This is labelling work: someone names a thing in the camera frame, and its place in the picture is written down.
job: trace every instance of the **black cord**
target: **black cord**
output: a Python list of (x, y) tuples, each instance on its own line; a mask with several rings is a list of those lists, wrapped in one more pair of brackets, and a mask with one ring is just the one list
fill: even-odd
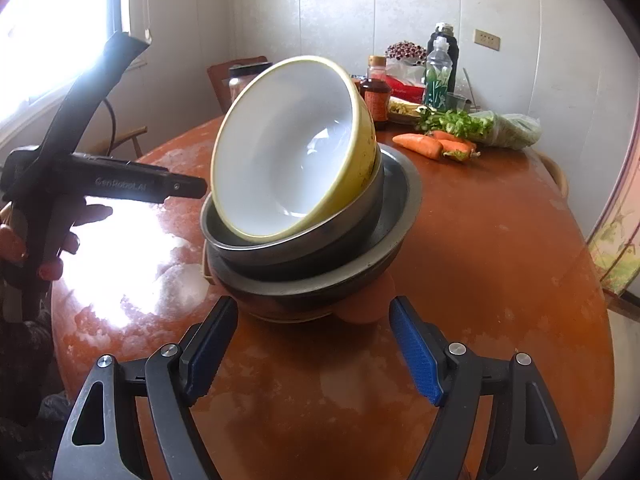
[(107, 156), (111, 156), (113, 145), (116, 143), (116, 113), (113, 111), (113, 106), (111, 106), (111, 103), (106, 97), (102, 102), (107, 107), (109, 115), (111, 116), (111, 142), (109, 143), (109, 149), (107, 150)]

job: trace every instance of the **electrical outlet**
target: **electrical outlet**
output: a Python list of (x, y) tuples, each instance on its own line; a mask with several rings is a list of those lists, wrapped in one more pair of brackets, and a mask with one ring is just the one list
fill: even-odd
[(489, 34), (484, 30), (478, 30), (477, 28), (474, 32), (474, 43), (482, 46), (487, 46), (488, 48), (492, 48), (494, 50), (500, 50), (500, 38), (498, 36)]

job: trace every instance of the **black thermos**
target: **black thermos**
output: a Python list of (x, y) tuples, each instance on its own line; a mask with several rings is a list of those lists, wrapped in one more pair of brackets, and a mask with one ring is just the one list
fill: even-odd
[(431, 35), (431, 39), (427, 44), (427, 55), (433, 51), (433, 41), (438, 36), (446, 38), (447, 43), (449, 43), (449, 57), (453, 62), (453, 66), (451, 67), (451, 76), (449, 77), (447, 91), (454, 93), (456, 88), (456, 69), (458, 68), (460, 50), (458, 49), (458, 41), (453, 36), (453, 25), (449, 25), (449, 23), (436, 23), (436, 31)]

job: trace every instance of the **hand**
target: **hand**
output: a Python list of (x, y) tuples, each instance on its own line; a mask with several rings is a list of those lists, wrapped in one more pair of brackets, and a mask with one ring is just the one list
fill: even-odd
[[(0, 211), (0, 221), (2, 222), (2, 225), (0, 225), (0, 258), (13, 264), (19, 264), (27, 257), (27, 247), (24, 240), (22, 240), (13, 229), (4, 223), (10, 214), (10, 206), (11, 205), (8, 204), (4, 209), (2, 209), (2, 211)], [(74, 208), (76, 207), (78, 212), (75, 215), (76, 221), (74, 222), (74, 225), (99, 222), (113, 213), (113, 209), (111, 207), (103, 204), (87, 205), (84, 198), (78, 199), (78, 204), (77, 206), (74, 206)], [(79, 247), (80, 240), (75, 234), (70, 232), (62, 244), (62, 249), (68, 253), (76, 254)], [(54, 282), (62, 277), (62, 267), (62, 260), (60, 258), (56, 258), (52, 262), (43, 263), (38, 269), (38, 275), (41, 280)]]

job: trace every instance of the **bowl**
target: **bowl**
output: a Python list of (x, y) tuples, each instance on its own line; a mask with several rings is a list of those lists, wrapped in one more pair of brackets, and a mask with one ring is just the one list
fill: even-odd
[(385, 170), (377, 148), (364, 190), (327, 220), (300, 233), (266, 244), (252, 244), (230, 231), (211, 200), (200, 211), (200, 229), (211, 250), (245, 276), (294, 279), (323, 272), (347, 261), (375, 229), (382, 209)]
[(210, 271), (243, 298), (245, 310), (265, 319), (303, 317), (358, 291), (393, 262), (420, 211), (422, 181), (405, 155), (388, 146), (380, 148), (385, 170), (380, 218), (369, 238), (342, 266), (302, 280), (256, 280), (234, 270), (207, 247)]
[(226, 227), (263, 244), (321, 222), (369, 181), (376, 133), (349, 75), (315, 56), (251, 81), (220, 127), (211, 197)]

